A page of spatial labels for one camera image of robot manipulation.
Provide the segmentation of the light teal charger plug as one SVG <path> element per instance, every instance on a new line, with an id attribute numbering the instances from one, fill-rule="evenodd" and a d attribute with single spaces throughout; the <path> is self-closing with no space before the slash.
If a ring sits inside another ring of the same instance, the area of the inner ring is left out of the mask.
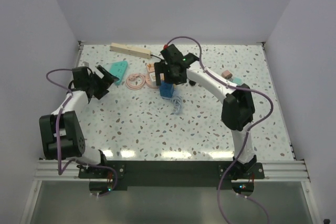
<path id="1" fill-rule="evenodd" d="M 237 77 L 233 77 L 232 82 L 237 84 L 238 86 L 243 84 L 242 80 L 240 78 L 237 78 Z"/>

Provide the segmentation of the beige power strip red sockets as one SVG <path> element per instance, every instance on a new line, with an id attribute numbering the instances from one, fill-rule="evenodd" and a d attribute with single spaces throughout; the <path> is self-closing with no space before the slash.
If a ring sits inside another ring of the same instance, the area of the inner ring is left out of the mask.
<path id="1" fill-rule="evenodd" d="M 139 58 L 145 58 L 145 59 L 151 58 L 150 50 L 124 44 L 111 43 L 110 50 L 120 54 L 125 54 Z"/>

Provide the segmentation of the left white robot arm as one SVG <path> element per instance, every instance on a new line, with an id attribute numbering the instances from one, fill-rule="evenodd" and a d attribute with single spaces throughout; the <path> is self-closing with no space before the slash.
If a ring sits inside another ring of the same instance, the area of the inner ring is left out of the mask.
<path id="1" fill-rule="evenodd" d="M 100 100 L 109 93 L 110 86 L 119 81 L 118 77 L 103 66 L 98 65 L 96 69 L 101 75 L 86 66 L 60 68 L 46 74 L 50 83 L 66 90 L 66 97 L 61 105 L 51 114 L 39 119 L 44 156 L 47 160 L 57 161 L 60 175 L 71 162 L 90 166 L 91 173 L 97 178 L 108 174 L 109 165 L 103 151 L 86 148 L 85 137 L 78 120 L 78 114 L 93 98 Z M 72 73 L 69 86 L 63 86 L 50 78 L 52 73 L 60 71 Z"/>

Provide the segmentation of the blue cube socket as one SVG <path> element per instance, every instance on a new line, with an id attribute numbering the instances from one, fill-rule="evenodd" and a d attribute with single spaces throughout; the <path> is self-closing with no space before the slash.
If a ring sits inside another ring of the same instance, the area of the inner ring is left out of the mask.
<path id="1" fill-rule="evenodd" d="M 174 94 L 174 90 L 174 84 L 166 83 L 165 81 L 162 81 L 159 86 L 160 96 L 164 99 L 171 99 Z"/>

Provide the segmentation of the white cube socket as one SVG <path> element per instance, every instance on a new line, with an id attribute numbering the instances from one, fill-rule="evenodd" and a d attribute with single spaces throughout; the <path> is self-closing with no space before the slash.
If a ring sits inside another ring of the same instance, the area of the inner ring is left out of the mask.
<path id="1" fill-rule="evenodd" d="M 158 88 L 158 86 L 156 85 L 155 72 L 150 72 L 145 75 L 145 83 L 149 88 L 152 88 L 152 89 Z"/>

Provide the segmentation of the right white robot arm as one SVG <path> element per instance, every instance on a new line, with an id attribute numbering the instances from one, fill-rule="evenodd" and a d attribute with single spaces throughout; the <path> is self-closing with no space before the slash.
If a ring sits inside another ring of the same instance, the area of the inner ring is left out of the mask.
<path id="1" fill-rule="evenodd" d="M 210 70 L 205 71 L 199 57 L 192 53 L 184 56 L 174 44 L 165 45 L 161 55 L 163 59 L 154 64 L 157 86 L 162 85 L 161 77 L 169 84 L 200 84 L 221 102 L 221 119 L 231 130 L 235 148 L 234 173 L 246 178 L 257 162 L 248 130 L 255 113 L 249 86 L 237 86 Z"/>

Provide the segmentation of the teal triangular power strip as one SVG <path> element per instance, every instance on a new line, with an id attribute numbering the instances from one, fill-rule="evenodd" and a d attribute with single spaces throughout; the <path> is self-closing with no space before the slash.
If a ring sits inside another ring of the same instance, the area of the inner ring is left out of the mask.
<path id="1" fill-rule="evenodd" d="M 110 74 L 113 76 L 117 77 L 119 80 L 115 81 L 114 84 L 116 86 L 120 85 L 123 77 L 125 75 L 125 72 L 128 68 L 128 62 L 127 61 L 118 61 L 118 62 L 113 62 L 109 63 L 103 66 L 105 69 L 109 71 Z"/>

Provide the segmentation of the pink cube socket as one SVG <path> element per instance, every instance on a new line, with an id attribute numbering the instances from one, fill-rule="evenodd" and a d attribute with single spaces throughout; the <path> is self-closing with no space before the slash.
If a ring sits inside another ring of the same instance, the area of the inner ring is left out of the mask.
<path id="1" fill-rule="evenodd" d="M 155 71 L 154 63 L 147 63 L 146 70 L 148 73 L 154 72 Z"/>

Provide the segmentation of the pink charger plug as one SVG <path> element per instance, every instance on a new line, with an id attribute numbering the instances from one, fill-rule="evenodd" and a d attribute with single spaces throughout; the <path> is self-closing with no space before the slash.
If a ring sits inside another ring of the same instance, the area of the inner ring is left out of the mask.
<path id="1" fill-rule="evenodd" d="M 229 70 L 225 70 L 222 72 L 221 76 L 225 79 L 230 79 L 233 76 L 233 74 Z"/>

